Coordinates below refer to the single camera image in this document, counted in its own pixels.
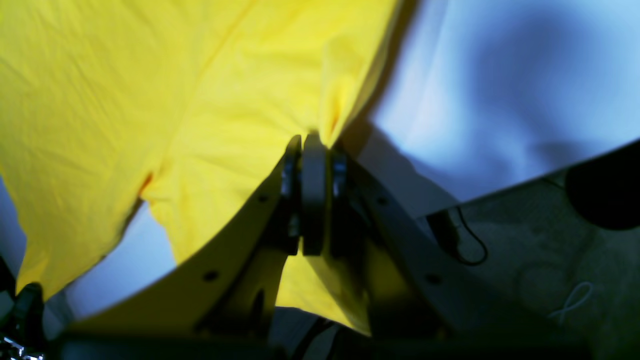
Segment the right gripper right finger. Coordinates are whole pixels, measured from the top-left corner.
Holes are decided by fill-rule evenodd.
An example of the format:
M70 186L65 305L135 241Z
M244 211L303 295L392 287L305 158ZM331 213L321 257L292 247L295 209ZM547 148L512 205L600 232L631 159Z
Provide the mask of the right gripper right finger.
M576 333L508 300L451 259L344 152L302 146L302 251L363 292L364 351L587 351Z

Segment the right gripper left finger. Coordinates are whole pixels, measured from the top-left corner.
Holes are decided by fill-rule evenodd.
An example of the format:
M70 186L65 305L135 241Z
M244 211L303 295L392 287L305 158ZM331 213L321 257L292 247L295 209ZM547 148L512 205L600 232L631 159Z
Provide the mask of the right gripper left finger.
M236 215L172 271L69 335L266 338L285 261L298 251L301 136Z

